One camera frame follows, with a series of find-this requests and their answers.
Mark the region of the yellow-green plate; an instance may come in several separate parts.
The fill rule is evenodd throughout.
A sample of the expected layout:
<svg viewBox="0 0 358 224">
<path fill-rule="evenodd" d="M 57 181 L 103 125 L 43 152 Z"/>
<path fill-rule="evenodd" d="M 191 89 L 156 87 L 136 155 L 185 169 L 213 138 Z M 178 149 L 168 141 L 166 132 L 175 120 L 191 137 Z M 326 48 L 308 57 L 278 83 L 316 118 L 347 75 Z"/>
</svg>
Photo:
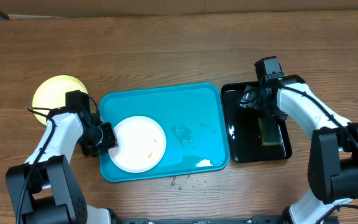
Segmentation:
<svg viewBox="0 0 358 224">
<path fill-rule="evenodd" d="M 84 84 L 77 78 L 69 75 L 58 75 L 44 81 L 35 91 L 31 110 L 38 112 L 35 117 L 44 126 L 47 125 L 45 116 L 49 109 L 65 106 L 66 93 L 80 90 L 88 94 Z"/>
</svg>

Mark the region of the green yellow scrub sponge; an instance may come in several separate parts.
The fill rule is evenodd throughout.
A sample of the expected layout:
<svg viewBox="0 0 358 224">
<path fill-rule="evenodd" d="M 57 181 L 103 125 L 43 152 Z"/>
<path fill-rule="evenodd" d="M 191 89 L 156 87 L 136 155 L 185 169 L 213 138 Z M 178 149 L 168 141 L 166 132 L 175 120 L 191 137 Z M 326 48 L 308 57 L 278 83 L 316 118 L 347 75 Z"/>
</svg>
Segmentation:
<svg viewBox="0 0 358 224">
<path fill-rule="evenodd" d="M 277 120 L 273 116 L 266 116 L 258 119 L 263 146 L 276 146 L 281 144 L 280 131 Z"/>
</svg>

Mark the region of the pink plate with sauce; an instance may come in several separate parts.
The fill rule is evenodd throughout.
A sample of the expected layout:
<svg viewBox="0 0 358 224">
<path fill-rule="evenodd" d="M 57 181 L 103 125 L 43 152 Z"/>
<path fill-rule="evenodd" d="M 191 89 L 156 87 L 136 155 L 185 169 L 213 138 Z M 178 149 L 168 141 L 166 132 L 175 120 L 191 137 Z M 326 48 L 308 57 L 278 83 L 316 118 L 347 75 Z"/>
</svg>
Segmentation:
<svg viewBox="0 0 358 224">
<path fill-rule="evenodd" d="M 146 116 L 131 116 L 120 121 L 114 132 L 117 146 L 108 153 L 113 164 L 129 173 L 155 167 L 163 158 L 167 139 L 161 125 Z"/>
</svg>

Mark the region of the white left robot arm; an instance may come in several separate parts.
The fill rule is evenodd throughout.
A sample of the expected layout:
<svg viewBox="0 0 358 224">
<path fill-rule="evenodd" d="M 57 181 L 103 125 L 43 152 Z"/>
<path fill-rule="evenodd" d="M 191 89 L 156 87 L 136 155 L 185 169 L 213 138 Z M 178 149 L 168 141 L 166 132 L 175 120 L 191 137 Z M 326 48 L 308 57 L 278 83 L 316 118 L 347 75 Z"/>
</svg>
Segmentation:
<svg viewBox="0 0 358 224">
<path fill-rule="evenodd" d="M 47 110 L 46 130 L 33 154 L 6 172 L 16 223 L 119 223 L 113 210 L 86 203 L 70 167 L 77 144 L 86 157 L 117 146 L 111 124 L 91 112 L 93 101 L 79 90 L 67 92 L 64 106 Z"/>
</svg>

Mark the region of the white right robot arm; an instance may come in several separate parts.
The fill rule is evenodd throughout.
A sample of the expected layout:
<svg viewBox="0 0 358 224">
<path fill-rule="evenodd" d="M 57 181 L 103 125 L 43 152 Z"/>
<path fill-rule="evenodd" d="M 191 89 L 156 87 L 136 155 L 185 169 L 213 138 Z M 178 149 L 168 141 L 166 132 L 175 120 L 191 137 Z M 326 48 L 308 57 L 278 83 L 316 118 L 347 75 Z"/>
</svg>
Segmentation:
<svg viewBox="0 0 358 224">
<path fill-rule="evenodd" d="M 287 223 L 335 223 L 341 208 L 358 210 L 358 123 L 326 106 L 298 75 L 285 75 L 278 58 L 254 64 L 259 108 L 292 117 L 311 139 L 309 189 L 283 212 Z"/>
</svg>

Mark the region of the black water tray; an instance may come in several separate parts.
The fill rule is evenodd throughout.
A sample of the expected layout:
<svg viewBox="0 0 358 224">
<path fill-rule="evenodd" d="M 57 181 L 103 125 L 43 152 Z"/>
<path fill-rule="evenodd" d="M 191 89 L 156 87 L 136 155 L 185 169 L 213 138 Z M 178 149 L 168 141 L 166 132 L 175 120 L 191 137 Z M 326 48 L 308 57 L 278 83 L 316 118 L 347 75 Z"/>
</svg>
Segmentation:
<svg viewBox="0 0 358 224">
<path fill-rule="evenodd" d="M 224 120 L 232 160 L 236 163 L 288 159 L 292 148 L 287 126 L 282 119 L 275 118 L 280 131 L 281 144 L 263 146 L 258 119 L 269 116 L 264 112 L 241 107 L 239 102 L 247 85 L 257 86 L 258 82 L 230 83 L 221 88 Z"/>
</svg>

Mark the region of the teal plastic tray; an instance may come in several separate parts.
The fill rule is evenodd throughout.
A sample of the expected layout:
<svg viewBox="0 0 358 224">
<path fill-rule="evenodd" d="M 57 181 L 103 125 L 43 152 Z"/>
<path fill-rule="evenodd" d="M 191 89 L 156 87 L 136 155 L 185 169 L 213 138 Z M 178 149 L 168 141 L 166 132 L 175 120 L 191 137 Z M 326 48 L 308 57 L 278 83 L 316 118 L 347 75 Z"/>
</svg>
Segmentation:
<svg viewBox="0 0 358 224">
<path fill-rule="evenodd" d="M 116 126 L 145 116 L 163 129 L 167 146 L 162 160 L 148 171 L 126 172 L 108 154 L 100 155 L 100 173 L 110 182 L 153 179 L 221 170 L 230 160 L 220 93 L 211 83 L 119 91 L 99 104 L 101 118 Z"/>
</svg>

